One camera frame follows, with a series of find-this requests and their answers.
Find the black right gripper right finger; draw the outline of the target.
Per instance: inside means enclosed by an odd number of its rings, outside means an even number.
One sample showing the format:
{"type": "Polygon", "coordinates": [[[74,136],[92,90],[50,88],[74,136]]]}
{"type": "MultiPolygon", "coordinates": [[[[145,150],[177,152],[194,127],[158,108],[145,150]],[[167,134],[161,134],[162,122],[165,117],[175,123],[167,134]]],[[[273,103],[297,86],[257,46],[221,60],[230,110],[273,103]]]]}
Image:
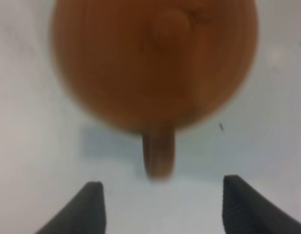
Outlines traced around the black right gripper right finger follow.
{"type": "Polygon", "coordinates": [[[301,234],[301,223],[238,175],[223,180],[222,220],[227,234],[301,234]]]}

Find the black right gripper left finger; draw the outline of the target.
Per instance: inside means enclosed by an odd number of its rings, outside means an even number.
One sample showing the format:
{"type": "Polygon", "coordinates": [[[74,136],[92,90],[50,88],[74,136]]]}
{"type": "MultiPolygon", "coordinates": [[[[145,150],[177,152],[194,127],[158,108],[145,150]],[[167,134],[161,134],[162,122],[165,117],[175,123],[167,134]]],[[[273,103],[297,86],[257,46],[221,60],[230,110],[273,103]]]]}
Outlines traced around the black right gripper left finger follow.
{"type": "Polygon", "coordinates": [[[104,187],[101,182],[88,182],[46,223],[38,234],[104,234],[107,217],[104,187]]]}

